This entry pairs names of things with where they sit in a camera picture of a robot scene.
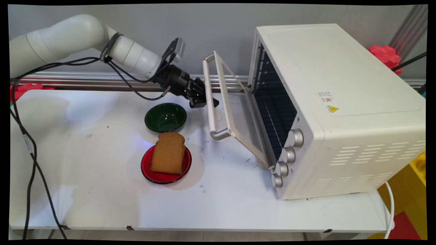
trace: red plate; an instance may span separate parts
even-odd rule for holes
[[[166,173],[159,173],[159,172],[153,172],[150,170],[151,166],[151,159],[153,157],[154,147],[151,147],[148,149],[147,152],[145,152],[144,156],[142,157],[141,162],[141,171],[142,174],[146,179],[148,179],[150,182],[156,183],[156,184],[169,184],[173,183],[179,179],[181,179],[190,169],[191,167],[191,153],[189,152],[188,148],[185,147],[185,155],[183,156],[183,162],[182,162],[182,174],[166,174]]]

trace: silver knob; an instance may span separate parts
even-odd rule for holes
[[[294,148],[292,148],[292,146],[290,146],[290,147],[283,147],[283,149],[282,149],[282,156],[283,156],[283,161],[285,163],[294,163],[295,162],[295,151],[294,151]]]
[[[278,176],[288,176],[288,165],[284,162],[277,162],[274,173],[276,173]]]
[[[293,147],[303,146],[303,132],[300,129],[292,129],[288,134],[289,144]]]
[[[275,188],[281,188],[283,185],[282,178],[277,174],[271,175],[271,182],[272,186],[274,186]]]

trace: white table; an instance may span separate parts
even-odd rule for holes
[[[220,94],[214,97],[221,100]],[[242,94],[231,98],[235,104],[241,99]],[[144,178],[140,162],[158,136],[146,128],[144,116],[164,102],[186,109],[179,133],[193,160],[181,180],[158,185]],[[270,171],[235,139],[214,141],[206,108],[191,109],[181,96],[167,94],[151,102],[133,92],[32,90],[17,106],[37,143],[58,219],[70,229],[386,231],[389,214],[377,191],[278,199]],[[218,120],[221,108],[216,108]],[[32,160],[12,117],[10,123],[9,223],[22,229]],[[224,125],[222,120],[217,128]],[[38,173],[29,228],[57,228]]]

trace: toaster oven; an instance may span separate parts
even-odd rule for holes
[[[216,128],[212,61],[225,129]],[[281,199],[377,189],[425,150],[425,99],[336,24],[257,27],[247,86],[216,51],[203,70],[212,138],[249,149]],[[244,109],[233,92],[245,93]]]

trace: open oven door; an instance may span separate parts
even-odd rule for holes
[[[215,126],[215,108],[212,101],[211,82],[209,77],[209,63],[214,61],[216,63],[219,84],[222,94],[222,104],[225,112],[225,121],[227,128],[217,130]],[[224,77],[223,67],[230,73],[234,80],[239,84],[240,88],[235,91],[234,89],[228,90],[226,80]],[[259,161],[261,161],[269,169],[275,166],[275,163],[269,163],[265,154],[265,145],[262,142],[261,134],[259,131],[259,125],[256,122],[255,114],[253,111],[253,105],[249,97],[250,90],[245,87],[235,74],[228,68],[226,63],[221,59],[216,51],[210,54],[203,60],[203,72],[204,72],[204,85],[206,89],[206,101],[209,117],[209,128],[211,136],[215,140],[222,140],[227,137],[236,138],[243,146],[251,151]],[[244,92],[245,98],[241,103],[232,102],[237,92],[238,96],[241,96],[241,91]]]

